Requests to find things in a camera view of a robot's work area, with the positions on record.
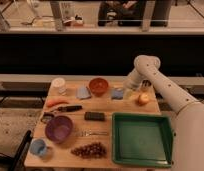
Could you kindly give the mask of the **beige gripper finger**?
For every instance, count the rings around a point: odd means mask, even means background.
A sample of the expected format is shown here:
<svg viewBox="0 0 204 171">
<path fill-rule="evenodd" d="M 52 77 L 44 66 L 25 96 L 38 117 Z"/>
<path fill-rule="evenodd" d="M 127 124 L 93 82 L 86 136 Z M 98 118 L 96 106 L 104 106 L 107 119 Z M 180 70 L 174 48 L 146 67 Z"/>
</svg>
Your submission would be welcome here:
<svg viewBox="0 0 204 171">
<path fill-rule="evenodd" d="M 123 95 L 123 99 L 124 100 L 128 100 L 133 94 L 133 90 L 132 89 L 126 89 L 124 91 L 124 95 Z"/>
</svg>

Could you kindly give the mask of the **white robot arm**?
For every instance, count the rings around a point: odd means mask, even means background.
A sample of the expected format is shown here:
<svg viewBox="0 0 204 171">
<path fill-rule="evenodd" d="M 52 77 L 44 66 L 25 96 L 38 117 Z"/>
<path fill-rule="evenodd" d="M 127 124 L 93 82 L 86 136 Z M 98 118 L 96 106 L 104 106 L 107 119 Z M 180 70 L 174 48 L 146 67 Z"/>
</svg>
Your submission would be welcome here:
<svg viewBox="0 0 204 171">
<path fill-rule="evenodd" d="M 204 171 L 204 104 L 159 71 L 160 59 L 139 55 L 124 86 L 135 89 L 146 78 L 177 114 L 171 171 Z"/>
</svg>

